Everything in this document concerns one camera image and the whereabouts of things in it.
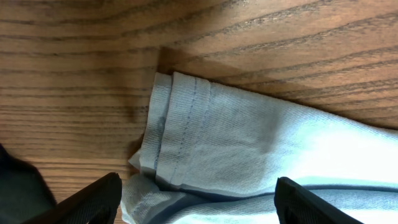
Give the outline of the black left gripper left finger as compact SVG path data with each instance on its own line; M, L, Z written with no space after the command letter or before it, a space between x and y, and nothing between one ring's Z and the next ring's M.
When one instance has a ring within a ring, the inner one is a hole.
M113 224L121 196L122 180L110 172L24 224Z

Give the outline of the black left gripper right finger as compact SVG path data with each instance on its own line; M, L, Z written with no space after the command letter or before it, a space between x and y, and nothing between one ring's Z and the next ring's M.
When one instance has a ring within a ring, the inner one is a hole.
M361 224L287 177L277 179L274 205L280 224Z

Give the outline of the light blue t-shirt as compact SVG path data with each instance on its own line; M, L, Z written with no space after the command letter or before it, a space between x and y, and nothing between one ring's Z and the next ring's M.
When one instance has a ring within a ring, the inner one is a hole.
M363 223L397 222L397 131L181 73L157 73L126 223L278 223L288 177Z

